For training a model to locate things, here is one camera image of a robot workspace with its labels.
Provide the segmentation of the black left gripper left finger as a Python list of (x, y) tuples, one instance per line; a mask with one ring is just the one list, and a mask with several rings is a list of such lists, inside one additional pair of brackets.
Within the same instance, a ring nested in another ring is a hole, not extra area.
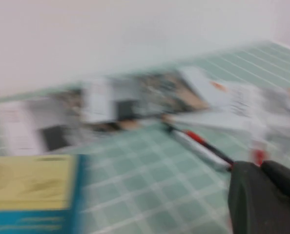
[(290, 198), (253, 163), (231, 170), (228, 209), (235, 234), (290, 234)]

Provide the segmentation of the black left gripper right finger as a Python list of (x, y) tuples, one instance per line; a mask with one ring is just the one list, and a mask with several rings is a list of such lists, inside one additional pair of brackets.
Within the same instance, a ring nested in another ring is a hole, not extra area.
[(276, 161), (267, 160), (261, 164), (261, 170), (284, 195), (290, 198), (289, 168)]

